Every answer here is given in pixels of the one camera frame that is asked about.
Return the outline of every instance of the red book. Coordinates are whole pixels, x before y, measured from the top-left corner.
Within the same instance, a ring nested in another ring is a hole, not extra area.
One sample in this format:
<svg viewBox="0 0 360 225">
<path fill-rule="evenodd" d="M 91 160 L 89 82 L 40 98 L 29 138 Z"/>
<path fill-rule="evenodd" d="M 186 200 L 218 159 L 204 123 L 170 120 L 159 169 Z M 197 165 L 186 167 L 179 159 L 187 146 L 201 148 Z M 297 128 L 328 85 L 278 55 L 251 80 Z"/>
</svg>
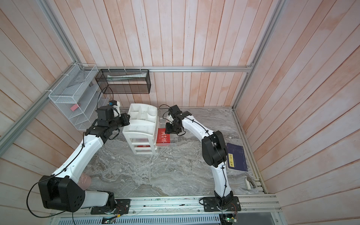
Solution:
<svg viewBox="0 0 360 225">
<path fill-rule="evenodd" d="M 158 136 L 156 139 L 157 144 L 170 143 L 170 134 L 165 133 L 165 128 L 158 129 Z"/>
</svg>

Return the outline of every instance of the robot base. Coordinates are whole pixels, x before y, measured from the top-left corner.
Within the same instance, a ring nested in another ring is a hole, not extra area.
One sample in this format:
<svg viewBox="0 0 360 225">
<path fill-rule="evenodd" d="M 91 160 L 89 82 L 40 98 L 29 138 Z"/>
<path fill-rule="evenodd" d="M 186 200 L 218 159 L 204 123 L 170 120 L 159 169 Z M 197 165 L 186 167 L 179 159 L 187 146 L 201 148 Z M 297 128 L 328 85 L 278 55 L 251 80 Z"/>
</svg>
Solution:
<svg viewBox="0 0 360 225">
<path fill-rule="evenodd" d="M 104 206 L 94 206 L 91 209 L 91 215 L 100 215 L 100 214 L 128 214 L 130 199 L 114 199 L 114 193 L 108 192 L 109 198 L 108 202 Z"/>
<path fill-rule="evenodd" d="M 216 199 L 216 197 L 204 197 L 203 198 L 204 201 L 204 211 L 205 212 L 219 212 L 221 211 L 221 209 L 219 209 L 217 202 L 218 199 Z M 229 202 L 228 204 L 224 205 L 223 207 L 223 211 L 241 211 L 241 207 L 239 204 L 239 198 L 234 196 L 234 198 L 232 199 L 231 202 Z"/>
</svg>

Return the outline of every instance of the black cable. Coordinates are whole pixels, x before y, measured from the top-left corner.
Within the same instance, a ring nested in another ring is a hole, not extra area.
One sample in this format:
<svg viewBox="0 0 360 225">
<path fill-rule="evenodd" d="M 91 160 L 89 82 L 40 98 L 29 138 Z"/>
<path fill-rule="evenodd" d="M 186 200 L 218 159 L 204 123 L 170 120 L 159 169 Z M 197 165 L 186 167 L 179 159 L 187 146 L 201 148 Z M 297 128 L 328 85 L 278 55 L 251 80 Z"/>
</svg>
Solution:
<svg viewBox="0 0 360 225">
<path fill-rule="evenodd" d="M 196 122 L 195 120 L 189 119 L 189 118 L 187 118 L 187 117 L 185 117 L 185 118 L 188 119 L 188 120 L 191 120 L 193 123 L 194 123 L 194 122 L 197 123 L 197 124 L 198 124 L 199 126 L 201 126 L 201 127 L 207 132 L 207 134 L 210 136 L 209 130 L 205 129 L 201 124 L 199 124 L 199 123 Z M 216 151 L 217 151 L 217 153 L 219 154 L 220 159 L 222 159 L 222 157 L 221 157 L 218 149 L 216 149 Z M 224 172 L 225 161 L 224 161 L 223 159 L 222 159 L 222 161 L 224 162 L 224 165 L 221 167 L 221 169 L 222 169 L 222 173 L 223 173 L 224 179 L 225 179 L 225 188 L 224 188 L 224 193 L 222 194 L 222 200 L 221 200 L 221 214 L 222 214 L 222 207 L 223 207 L 223 203 L 224 203 L 225 190 L 226 190 L 226 188 L 227 188 L 227 185 L 226 185 L 226 176 L 225 176 L 225 172 Z"/>
<path fill-rule="evenodd" d="M 112 110 L 114 110 L 115 112 L 117 112 L 117 116 L 115 116 L 115 118 L 116 118 L 116 117 L 120 117 L 120 113 L 117 111 L 117 109 L 116 109 L 115 107 L 113 107 Z"/>
<path fill-rule="evenodd" d="M 170 106 L 168 106 L 168 105 L 166 105 L 166 104 L 162 104 L 162 105 L 159 106 L 159 109 L 170 109 Z"/>
<path fill-rule="evenodd" d="M 202 205 L 202 206 L 204 206 L 204 204 L 202 204 L 202 203 L 200 202 L 201 200 L 204 201 L 204 198 L 199 199 L 199 204 Z"/>
<path fill-rule="evenodd" d="M 116 130 L 118 131 L 118 133 L 112 139 L 109 138 L 109 140 L 114 140 L 114 138 L 116 138 L 120 134 L 120 129 L 116 129 Z"/>
<path fill-rule="evenodd" d="M 52 177 L 49 177 L 49 178 L 47 178 L 47 179 L 45 179 L 45 180 L 49 180 L 49 179 L 51 179 L 51 178 L 53 178 L 53 177 L 61 174 L 62 172 L 63 172 L 63 170 L 62 170 L 60 173 L 58 173 L 58 174 L 56 174 L 56 175 L 54 175 L 54 176 L 52 176 Z M 56 215 L 59 215 L 59 214 L 65 212 L 65 211 L 62 211 L 62 212 L 59 212 L 59 213 L 56 213 L 56 214 L 53 214 L 53 215 L 50 215 L 50 216 L 38 216 L 38 215 L 35 215 L 35 214 L 30 210 L 30 207 L 29 207 L 29 195 L 30 195 L 30 192 L 31 192 L 31 190 L 35 187 L 35 185 L 37 185 L 38 183 L 40 183 L 40 182 L 42 182 L 42 181 L 36 182 L 36 183 L 30 188 L 29 193 L 27 193 L 26 206 L 27 206 L 27 209 L 29 210 L 29 212 L 30 212 L 32 215 L 36 216 L 37 218 L 49 218 L 49 217 L 56 216 Z"/>
<path fill-rule="evenodd" d="M 53 178 L 53 177 L 58 176 L 58 175 L 61 174 L 63 171 L 66 171 L 66 168 L 76 159 L 76 157 L 78 157 L 78 155 L 80 154 L 80 152 L 82 151 L 82 149 L 83 149 L 84 147 L 85 147 L 85 132 L 82 133 L 82 145 L 81 145 L 81 149 L 80 149 L 79 153 L 75 156 L 75 158 L 74 158 L 64 169 L 62 169 L 62 170 L 60 171 L 60 173 L 58 173 L 58 174 L 56 174 L 56 175 L 54 175 L 54 176 L 51 176 L 51 177 L 49 177 L 49 178 L 46 178 L 45 180 L 49 180 L 49 179 L 51 179 L 51 178 Z M 45 181 L 45 180 L 41 180 L 41 181 L 36 182 L 36 183 L 30 188 L 29 192 L 27 193 L 27 197 L 26 197 L 26 206 L 27 206 L 27 209 L 29 210 L 29 212 L 30 212 L 33 216 L 36 216 L 36 217 L 38 217 L 38 218 L 49 218 L 49 217 L 56 216 L 56 215 L 59 215 L 59 214 L 65 212 L 65 211 L 62 211 L 62 212 L 59 212 L 59 213 L 56 213 L 56 214 L 53 214 L 53 215 L 50 215 L 50 216 L 38 216 L 38 215 L 35 215 L 35 214 L 31 211 L 31 209 L 30 209 L 30 207 L 29 207 L 29 196 L 30 196 L 31 190 L 35 187 L 35 185 L 37 185 L 38 183 L 43 182 L 43 181 Z"/>
<path fill-rule="evenodd" d="M 72 213 L 72 222 L 74 223 L 74 225 L 76 225 L 75 220 L 74 220 L 74 212 Z"/>
<path fill-rule="evenodd" d="M 79 154 L 81 153 L 84 147 L 85 147 L 85 132 L 82 133 L 82 145 L 79 153 L 75 156 L 73 160 L 71 160 L 71 162 L 63 169 L 63 171 L 66 171 L 66 168 L 79 156 Z"/>
<path fill-rule="evenodd" d="M 100 97 L 101 97 L 101 93 L 105 93 L 106 89 L 108 89 L 108 88 L 111 90 L 111 93 L 112 93 L 112 95 L 113 95 L 113 100 L 114 100 L 114 92 L 112 91 L 111 87 L 106 86 L 106 87 L 105 87 L 104 89 L 102 89 L 102 90 L 100 91 L 100 93 L 99 93 L 98 101 L 97 101 L 97 103 L 96 103 L 96 110 L 99 108 L 99 100 L 100 100 Z"/>
<path fill-rule="evenodd" d="M 164 114 L 162 115 L 162 118 L 164 119 L 164 120 L 167 120 L 167 121 L 169 121 L 170 123 L 172 123 L 170 120 L 168 120 L 167 118 L 164 118 L 164 115 L 165 115 L 165 113 L 167 113 L 167 112 L 169 112 L 169 110 L 168 111 L 166 111 L 166 112 L 164 112 Z"/>
<path fill-rule="evenodd" d="M 113 217 L 111 217 L 111 218 L 109 218 L 108 220 L 115 219 L 115 218 L 120 214 L 120 208 L 119 208 L 119 207 L 116 207 L 116 208 L 117 208 L 117 213 L 116 213 L 116 215 L 113 216 Z"/>
<path fill-rule="evenodd" d="M 205 132 L 207 133 L 207 135 L 209 135 L 209 137 L 210 137 L 209 130 L 205 129 L 205 127 L 203 127 L 201 124 L 199 124 L 198 122 L 196 122 L 195 119 L 192 120 L 192 119 L 187 118 L 187 117 L 185 117 L 185 118 L 188 119 L 188 120 L 191 120 L 193 123 L 195 122 L 195 123 L 197 123 L 199 126 L 201 126 L 201 127 L 205 130 Z"/>
<path fill-rule="evenodd" d="M 181 137 L 181 136 L 183 136 L 183 135 L 185 135 L 186 134 L 186 131 L 184 130 L 184 129 L 182 129 L 183 130 L 183 134 L 181 134 L 181 135 L 179 135 L 179 134 L 176 134 L 177 136 L 179 136 L 179 137 Z"/>
</svg>

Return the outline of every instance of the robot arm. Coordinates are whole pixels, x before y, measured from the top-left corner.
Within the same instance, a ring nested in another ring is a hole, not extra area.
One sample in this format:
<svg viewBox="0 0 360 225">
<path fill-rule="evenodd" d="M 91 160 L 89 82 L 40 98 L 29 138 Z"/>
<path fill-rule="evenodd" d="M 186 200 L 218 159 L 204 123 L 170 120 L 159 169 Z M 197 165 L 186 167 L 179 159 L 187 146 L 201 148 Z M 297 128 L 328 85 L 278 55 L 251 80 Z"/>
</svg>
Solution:
<svg viewBox="0 0 360 225">
<path fill-rule="evenodd" d="M 110 101 L 109 105 L 98 108 L 98 118 L 86 130 L 80 145 L 53 175 L 40 179 L 39 190 L 45 208 L 69 212 L 92 206 L 103 206 L 105 212 L 115 208 L 113 193 L 84 191 L 77 183 L 86 165 L 112 132 L 130 124 L 130 116 L 119 114 L 119 106 L 119 102 Z"/>
<path fill-rule="evenodd" d="M 206 128 L 191 113 L 188 111 L 182 112 L 177 105 L 169 108 L 167 119 L 171 123 L 166 123 L 165 133 L 179 134 L 183 129 L 187 129 L 201 141 L 202 156 L 210 166 L 214 176 L 214 194 L 217 206 L 219 209 L 227 207 L 234 196 L 226 174 L 226 155 L 228 150 L 222 133 Z"/>
</svg>

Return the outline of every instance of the wooden wall panel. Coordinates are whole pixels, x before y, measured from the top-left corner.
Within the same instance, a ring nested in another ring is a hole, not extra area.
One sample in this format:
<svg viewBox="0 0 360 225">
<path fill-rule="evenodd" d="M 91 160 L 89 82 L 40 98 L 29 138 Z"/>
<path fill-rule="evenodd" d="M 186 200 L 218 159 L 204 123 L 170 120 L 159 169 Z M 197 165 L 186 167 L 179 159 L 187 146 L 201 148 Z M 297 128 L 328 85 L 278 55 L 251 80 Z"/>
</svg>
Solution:
<svg viewBox="0 0 360 225">
<path fill-rule="evenodd" d="M 49 2 L 83 63 L 244 66 L 252 62 L 278 0 Z M 243 75 L 155 73 L 149 95 L 119 94 L 115 99 L 125 107 L 133 102 L 231 106 Z"/>
<path fill-rule="evenodd" d="M 359 10 L 288 2 L 236 109 L 288 224 L 359 221 Z"/>
<path fill-rule="evenodd" d="M 71 63 L 36 0 L 0 1 L 0 135 Z M 48 103 L 0 159 L 3 223 L 48 222 L 28 212 L 27 193 L 42 175 L 59 167 L 81 139 L 74 126 Z M 38 186 L 30 194 L 29 206 L 39 216 L 50 212 L 42 205 Z"/>
</svg>

